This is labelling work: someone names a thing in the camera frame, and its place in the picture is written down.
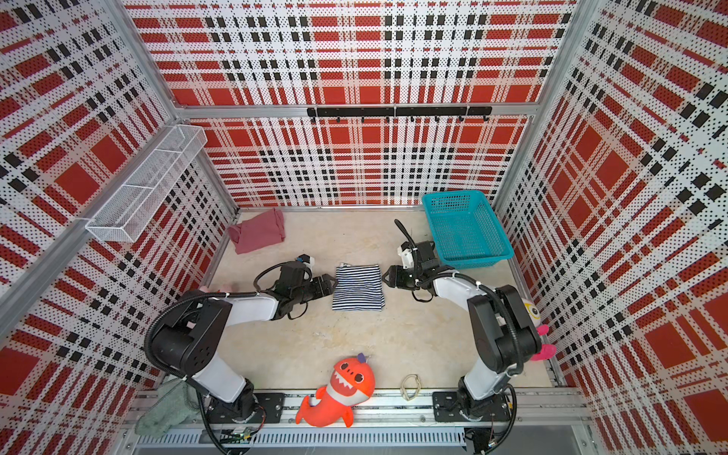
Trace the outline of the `blue white striped tank top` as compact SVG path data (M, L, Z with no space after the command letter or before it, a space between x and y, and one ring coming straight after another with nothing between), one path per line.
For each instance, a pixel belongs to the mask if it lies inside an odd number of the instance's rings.
M377 311L385 307L379 265L341 264L336 269L337 285L332 309L341 312Z

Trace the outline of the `pink ribbed tank top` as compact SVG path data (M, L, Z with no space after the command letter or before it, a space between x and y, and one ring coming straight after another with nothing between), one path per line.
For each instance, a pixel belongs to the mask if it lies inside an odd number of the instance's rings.
M227 228L229 239L239 255L280 244L286 240L284 214L271 209Z

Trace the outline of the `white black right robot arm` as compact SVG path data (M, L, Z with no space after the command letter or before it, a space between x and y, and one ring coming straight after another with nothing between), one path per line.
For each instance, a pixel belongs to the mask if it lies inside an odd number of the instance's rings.
M384 284L411 293L424 290L468 312L478 357L461 377L456 395L441 406L443 412L470 421L507 418L511 379L521 375L525 364L542 350L538 309L514 286L486 286L442 265L432 241L407 241L397 254L402 264L383 274Z

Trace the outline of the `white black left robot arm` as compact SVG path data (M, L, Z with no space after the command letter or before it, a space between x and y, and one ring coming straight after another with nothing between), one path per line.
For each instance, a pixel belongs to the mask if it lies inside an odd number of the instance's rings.
M218 354L228 327L249 322L292 320L294 307L330 296L337 279L312 271L308 255L273 265L253 281L252 292L193 290L151 323L143 350L151 364L180 378L203 398L203 408L222 413L224 422L245 422L265 408L253 384Z

